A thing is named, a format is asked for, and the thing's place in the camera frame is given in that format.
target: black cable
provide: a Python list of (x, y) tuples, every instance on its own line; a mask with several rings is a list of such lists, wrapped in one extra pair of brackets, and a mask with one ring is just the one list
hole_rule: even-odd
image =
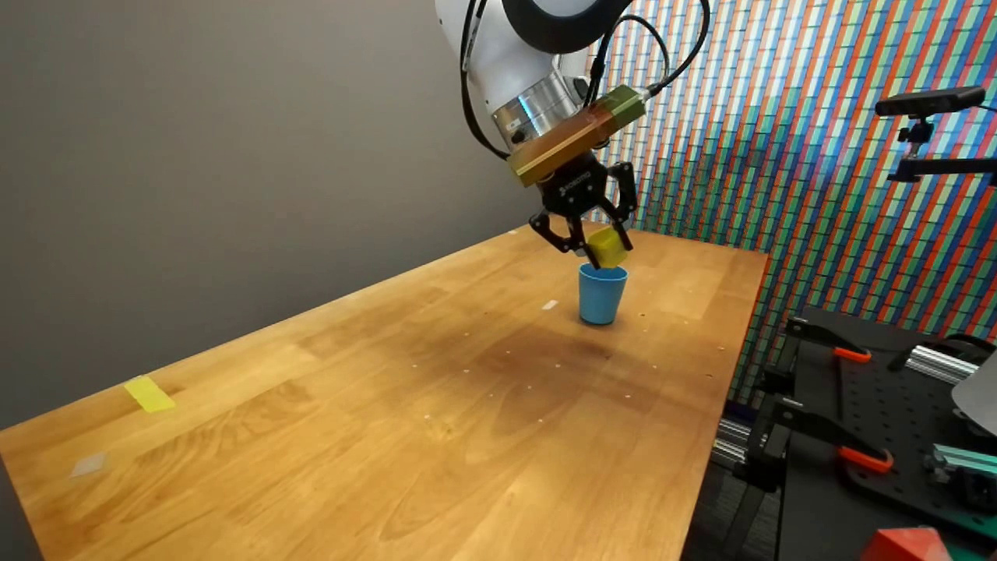
[(664, 66), (661, 74), (668, 77), (668, 74), (673, 72), (673, 58), (669, 58), (669, 53), (668, 53), (664, 38), (657, 34), (657, 27), (653, 27), (647, 17), (642, 17), (642, 15), (623, 15), (623, 17), (598, 40), (598, 53), (595, 53), (592, 69), (589, 69), (585, 107), (592, 107), (595, 96), (598, 96), (598, 90), (600, 90), (603, 58), (607, 58), (612, 40), (615, 40), (615, 34), (616, 34), (616, 27), (619, 27), (623, 22), (642, 25), (642, 27), (653, 38), (653, 43), (657, 43), (657, 50), (661, 50), (661, 66)]
[(495, 153), (499, 158), (507, 158), (507, 153), (499, 150), (499, 147), (480, 131), (480, 122), (478, 122), (474, 107), (469, 107), (467, 69), (469, 69), (469, 53), (474, 53), (474, 40), (478, 40), (478, 25), (480, 25), (482, 13), (486, 13), (486, 0), (480, 0), (480, 2), (469, 0), (469, 2), (467, 2), (467, 13), (463, 13), (462, 58), (457, 58), (457, 66), (462, 66), (462, 109), (463, 109), (463, 122), (467, 122), (474, 140), (478, 140), (480, 147), (486, 147), (489, 153)]
[(647, 96), (657, 96), (664, 86), (669, 86), (669, 83), (690, 66), (690, 58), (699, 57), (699, 50), (706, 43), (706, 34), (710, 34), (710, 0), (701, 0), (701, 13), (703, 13), (703, 22), (701, 22), (701, 27), (699, 27), (699, 40), (694, 40), (690, 53), (684, 57), (684, 63), (681, 63), (669, 77), (664, 77), (661, 83), (653, 83), (653, 86), (647, 90)]

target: gray wall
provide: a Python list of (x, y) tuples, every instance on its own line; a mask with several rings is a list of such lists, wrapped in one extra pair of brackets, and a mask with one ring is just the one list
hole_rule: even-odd
[(430, 0), (0, 2), (0, 428), (524, 222)]

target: blue cup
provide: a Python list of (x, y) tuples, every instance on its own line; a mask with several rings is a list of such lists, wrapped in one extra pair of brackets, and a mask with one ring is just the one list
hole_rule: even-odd
[(615, 325), (623, 299), (626, 270), (623, 268), (580, 268), (580, 314), (583, 325)]

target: wooden tabletop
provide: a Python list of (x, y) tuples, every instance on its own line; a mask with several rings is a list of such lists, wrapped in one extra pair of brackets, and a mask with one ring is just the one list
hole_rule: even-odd
[(3, 429), (39, 551), (680, 557), (766, 256), (633, 244), (615, 328), (521, 227)]

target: pegboard wall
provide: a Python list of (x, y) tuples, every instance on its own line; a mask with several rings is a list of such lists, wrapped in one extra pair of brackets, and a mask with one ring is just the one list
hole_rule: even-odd
[[(628, 13), (684, 58), (699, 0)], [(623, 25), (603, 83), (657, 74), (653, 40)], [(804, 306), (997, 339), (997, 186), (888, 181), (903, 118), (873, 112), (877, 96), (956, 83), (997, 107), (997, 0), (714, 0), (701, 57), (615, 137), (607, 162), (639, 172), (639, 227), (772, 256), (736, 394)], [(997, 116), (933, 118), (923, 157), (997, 157)]]

